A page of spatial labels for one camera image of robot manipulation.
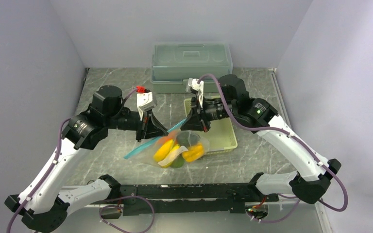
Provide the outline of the yellow banana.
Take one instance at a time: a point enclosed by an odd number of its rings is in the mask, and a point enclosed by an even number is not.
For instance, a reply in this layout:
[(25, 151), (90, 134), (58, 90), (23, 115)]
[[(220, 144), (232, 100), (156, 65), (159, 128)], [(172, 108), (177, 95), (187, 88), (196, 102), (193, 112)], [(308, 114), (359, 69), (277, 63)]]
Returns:
[(162, 168), (168, 168), (181, 154), (181, 146), (174, 143), (173, 147), (160, 147), (153, 156), (153, 160)]

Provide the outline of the clear zip bag blue zipper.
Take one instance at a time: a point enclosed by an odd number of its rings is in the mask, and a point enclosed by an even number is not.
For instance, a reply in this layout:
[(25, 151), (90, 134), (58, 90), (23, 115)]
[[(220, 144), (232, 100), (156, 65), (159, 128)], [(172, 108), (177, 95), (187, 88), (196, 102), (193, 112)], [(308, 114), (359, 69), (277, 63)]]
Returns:
[(201, 159), (210, 149), (209, 141), (196, 131), (182, 131), (185, 119), (169, 129), (167, 136), (159, 136), (142, 143), (124, 156), (126, 160), (159, 167), (181, 168), (185, 163)]

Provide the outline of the yellow bell pepper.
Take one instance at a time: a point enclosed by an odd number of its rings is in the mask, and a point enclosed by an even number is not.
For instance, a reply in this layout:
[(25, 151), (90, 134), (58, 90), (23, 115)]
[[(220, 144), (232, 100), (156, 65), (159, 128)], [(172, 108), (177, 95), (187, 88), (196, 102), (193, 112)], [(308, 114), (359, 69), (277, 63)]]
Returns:
[(183, 159), (188, 162), (194, 162), (200, 159), (205, 154), (204, 146), (202, 143), (191, 146), (188, 151), (182, 153)]

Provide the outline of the green custard apple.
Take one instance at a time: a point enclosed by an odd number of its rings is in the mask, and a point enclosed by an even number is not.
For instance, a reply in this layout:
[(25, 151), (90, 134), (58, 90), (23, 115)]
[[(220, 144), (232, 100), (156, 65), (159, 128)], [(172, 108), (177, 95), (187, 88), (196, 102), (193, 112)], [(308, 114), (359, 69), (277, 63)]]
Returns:
[(177, 157), (172, 164), (170, 165), (171, 168), (180, 168), (184, 165), (185, 160), (182, 156)]

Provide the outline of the dark green avocado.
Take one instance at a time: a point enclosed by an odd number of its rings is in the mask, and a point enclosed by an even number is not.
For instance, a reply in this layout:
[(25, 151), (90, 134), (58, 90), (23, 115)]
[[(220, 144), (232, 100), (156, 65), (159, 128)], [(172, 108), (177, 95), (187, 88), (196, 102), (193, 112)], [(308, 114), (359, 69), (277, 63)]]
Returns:
[(198, 134), (189, 131), (181, 131), (176, 136), (177, 143), (186, 148), (197, 145), (200, 139), (201, 137)]

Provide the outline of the orange fruit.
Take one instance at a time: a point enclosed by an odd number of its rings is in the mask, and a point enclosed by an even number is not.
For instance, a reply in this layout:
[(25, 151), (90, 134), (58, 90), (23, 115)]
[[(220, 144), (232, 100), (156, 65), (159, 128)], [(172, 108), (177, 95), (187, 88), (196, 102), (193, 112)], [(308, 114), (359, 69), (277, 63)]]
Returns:
[(175, 141), (173, 138), (168, 138), (165, 142), (162, 143), (162, 147), (170, 147), (172, 148)]

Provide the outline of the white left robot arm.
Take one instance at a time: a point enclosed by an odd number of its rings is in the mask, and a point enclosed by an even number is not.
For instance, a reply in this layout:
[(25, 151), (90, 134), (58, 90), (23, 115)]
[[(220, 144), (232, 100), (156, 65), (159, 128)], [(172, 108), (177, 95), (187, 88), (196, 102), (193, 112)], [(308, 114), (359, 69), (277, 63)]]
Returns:
[(127, 98), (113, 85), (102, 86), (93, 94), (88, 107), (61, 124), (58, 143), (31, 184), (20, 194), (10, 195), (5, 205), (30, 230), (50, 233), (75, 211), (98, 201), (113, 204), (122, 198), (121, 185), (110, 175), (71, 191), (62, 191), (66, 180), (80, 161), (108, 136), (109, 130), (134, 131), (136, 141), (168, 135), (157, 120), (153, 92), (138, 86), (136, 111), (125, 106)]

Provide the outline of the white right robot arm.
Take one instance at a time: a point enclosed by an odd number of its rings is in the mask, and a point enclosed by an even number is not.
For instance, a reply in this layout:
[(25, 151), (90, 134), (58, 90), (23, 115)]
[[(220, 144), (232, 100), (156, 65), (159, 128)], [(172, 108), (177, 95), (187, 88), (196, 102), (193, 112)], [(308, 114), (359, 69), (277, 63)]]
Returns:
[(194, 97), (181, 130), (208, 132), (212, 121), (229, 118), (236, 126), (269, 142), (295, 167), (287, 174), (256, 174), (249, 182), (250, 199), (261, 201), (268, 194), (293, 194), (309, 204), (319, 201), (340, 170), (340, 162), (311, 149), (269, 102), (250, 97), (245, 82), (236, 75), (222, 76), (215, 84), (220, 97), (208, 99), (203, 95), (203, 79), (188, 80), (186, 89)]

